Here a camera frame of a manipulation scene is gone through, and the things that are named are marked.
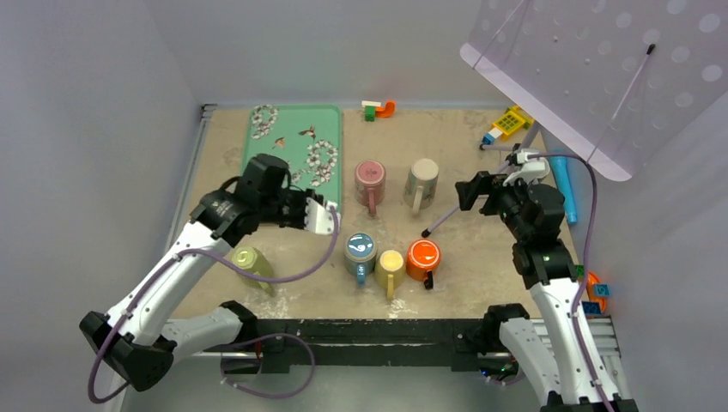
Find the light green mug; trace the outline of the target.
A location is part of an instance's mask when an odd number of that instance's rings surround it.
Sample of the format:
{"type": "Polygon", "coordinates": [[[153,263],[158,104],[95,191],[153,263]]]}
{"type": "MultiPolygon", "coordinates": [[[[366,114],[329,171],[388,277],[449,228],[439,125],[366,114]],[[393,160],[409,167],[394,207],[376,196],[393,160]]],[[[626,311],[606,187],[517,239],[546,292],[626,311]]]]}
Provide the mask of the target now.
{"type": "MultiPolygon", "coordinates": [[[[276,276],[268,259],[259,249],[253,246],[245,245],[234,249],[231,262],[240,269],[252,273],[255,276],[264,278],[274,278],[276,276]]],[[[275,288],[268,282],[256,281],[247,276],[243,276],[242,281],[248,287],[262,290],[269,296],[276,294],[275,288]]]]}

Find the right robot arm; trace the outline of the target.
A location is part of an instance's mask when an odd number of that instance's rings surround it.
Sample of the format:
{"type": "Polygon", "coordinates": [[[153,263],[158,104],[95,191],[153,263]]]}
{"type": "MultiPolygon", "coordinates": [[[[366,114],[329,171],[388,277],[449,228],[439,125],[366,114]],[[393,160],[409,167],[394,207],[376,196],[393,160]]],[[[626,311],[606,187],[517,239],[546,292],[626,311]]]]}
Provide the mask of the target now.
{"type": "Polygon", "coordinates": [[[455,184],[459,207],[486,201],[482,215],[496,215],[513,235],[513,264],[537,304],[548,333],[544,345],[522,306],[491,306],[483,341],[506,348],[537,394],[543,411],[635,411],[620,392],[598,352],[578,296],[573,259],[560,238],[564,197],[553,186],[509,185],[503,174],[479,172],[455,184]]]}

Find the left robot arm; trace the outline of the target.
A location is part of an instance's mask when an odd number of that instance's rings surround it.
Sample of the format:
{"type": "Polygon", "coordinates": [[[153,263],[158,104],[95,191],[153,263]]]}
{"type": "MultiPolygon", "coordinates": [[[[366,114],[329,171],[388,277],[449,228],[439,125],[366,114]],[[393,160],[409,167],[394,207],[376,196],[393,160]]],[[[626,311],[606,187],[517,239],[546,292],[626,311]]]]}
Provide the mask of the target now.
{"type": "Polygon", "coordinates": [[[209,348],[229,345],[244,351],[262,341],[257,317],[230,300],[190,319],[172,312],[215,264],[262,225],[291,227],[336,237],[340,217],[335,203],[312,189],[296,189],[288,164],[259,154],[245,170],[204,195],[179,237],[159,263],[118,304],[88,312],[79,327],[95,353],[88,377],[94,392],[101,366],[110,367],[124,387],[146,391],[177,362],[209,348]]]}

